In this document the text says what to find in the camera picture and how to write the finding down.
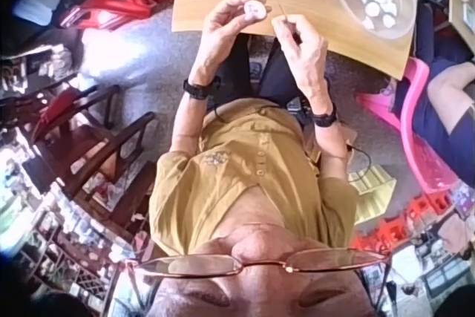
mustard yellow shirt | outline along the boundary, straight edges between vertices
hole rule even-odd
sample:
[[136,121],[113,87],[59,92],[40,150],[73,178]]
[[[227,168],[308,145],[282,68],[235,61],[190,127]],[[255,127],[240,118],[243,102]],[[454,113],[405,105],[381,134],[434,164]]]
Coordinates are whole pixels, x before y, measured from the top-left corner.
[[240,99],[206,116],[200,152],[164,154],[150,199],[154,241],[185,255],[211,239],[232,204],[260,186],[302,238],[347,246],[358,192],[337,178],[318,179],[298,122],[262,99]]

hand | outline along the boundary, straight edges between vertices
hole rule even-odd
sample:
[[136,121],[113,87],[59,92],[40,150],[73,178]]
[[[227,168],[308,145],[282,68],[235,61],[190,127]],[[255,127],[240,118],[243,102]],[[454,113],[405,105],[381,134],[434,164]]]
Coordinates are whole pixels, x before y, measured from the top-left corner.
[[[328,102],[324,79],[327,40],[302,15],[279,16],[272,20],[272,26],[298,88],[310,102],[316,97]],[[301,42],[295,41],[294,34]]]
[[[201,83],[196,84],[206,86],[211,83],[217,67],[231,53],[238,34],[246,27],[263,20],[247,16],[244,13],[244,4],[248,1],[250,0],[223,0],[205,18],[200,49],[192,73],[200,71],[201,73],[206,72],[207,75],[198,76],[205,78],[200,79],[198,82]],[[266,9],[267,13],[271,11],[271,7],[266,7]]]

black wristwatch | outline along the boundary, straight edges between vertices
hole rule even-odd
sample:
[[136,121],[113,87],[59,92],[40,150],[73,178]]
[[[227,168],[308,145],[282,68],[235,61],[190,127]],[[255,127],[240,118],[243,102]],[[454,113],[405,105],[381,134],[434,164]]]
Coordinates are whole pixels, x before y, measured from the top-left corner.
[[330,115],[328,114],[322,114],[322,115],[315,115],[315,114],[312,114],[312,120],[313,120],[313,123],[320,127],[320,128],[329,128],[330,126],[332,126],[337,120],[337,116],[336,116],[336,105],[334,102],[332,102],[332,105],[333,105],[333,111]]
[[188,79],[183,82],[183,90],[190,95],[191,98],[197,100],[206,100],[209,95],[217,91],[221,84],[221,78],[216,76],[213,81],[207,85],[190,85]]

wrist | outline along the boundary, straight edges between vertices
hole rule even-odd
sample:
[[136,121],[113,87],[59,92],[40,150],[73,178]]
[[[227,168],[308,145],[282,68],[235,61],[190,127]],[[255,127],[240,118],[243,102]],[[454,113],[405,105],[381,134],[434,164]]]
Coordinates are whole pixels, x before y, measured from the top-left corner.
[[313,95],[313,97],[307,97],[307,99],[314,115],[331,115],[333,112],[333,103],[328,94],[317,94]]
[[190,85],[201,85],[207,87],[213,82],[216,70],[212,66],[196,63],[191,68],[188,83]]

black pants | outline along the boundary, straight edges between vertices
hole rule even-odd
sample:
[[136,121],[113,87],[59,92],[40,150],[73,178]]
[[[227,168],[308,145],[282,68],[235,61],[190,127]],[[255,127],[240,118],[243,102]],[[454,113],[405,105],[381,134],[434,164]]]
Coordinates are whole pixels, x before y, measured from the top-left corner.
[[216,75],[221,78],[221,86],[209,100],[208,111],[242,98],[267,99],[286,108],[291,100],[301,95],[277,39],[272,45],[259,89],[254,93],[251,86],[248,40],[249,35],[239,34],[231,54],[218,68]]

